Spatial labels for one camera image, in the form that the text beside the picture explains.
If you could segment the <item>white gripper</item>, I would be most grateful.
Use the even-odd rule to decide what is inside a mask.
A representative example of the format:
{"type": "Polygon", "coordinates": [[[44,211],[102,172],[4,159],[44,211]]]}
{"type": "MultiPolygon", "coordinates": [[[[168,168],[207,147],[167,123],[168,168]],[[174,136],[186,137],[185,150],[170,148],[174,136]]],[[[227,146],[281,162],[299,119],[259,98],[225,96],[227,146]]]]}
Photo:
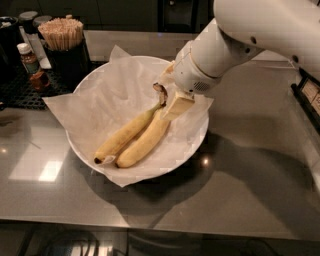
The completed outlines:
{"type": "Polygon", "coordinates": [[[167,87],[176,84],[183,91],[175,90],[169,94],[167,105],[161,118],[174,120],[188,111],[195,103],[192,94],[208,96],[212,89],[221,82],[218,77],[205,74],[195,63],[191,55],[192,41],[189,41],[170,62],[159,76],[157,86],[167,87]]]}

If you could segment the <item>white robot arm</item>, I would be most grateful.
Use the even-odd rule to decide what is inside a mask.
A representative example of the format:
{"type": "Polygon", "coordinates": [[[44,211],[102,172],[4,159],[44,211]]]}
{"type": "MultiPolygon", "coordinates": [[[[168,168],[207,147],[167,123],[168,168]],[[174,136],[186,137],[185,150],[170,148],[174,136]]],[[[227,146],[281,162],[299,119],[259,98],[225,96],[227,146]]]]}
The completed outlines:
{"type": "Polygon", "coordinates": [[[189,110],[235,66],[268,50],[320,78],[319,0],[214,0],[214,19],[179,51],[159,82],[169,87],[162,117],[189,110]]]}

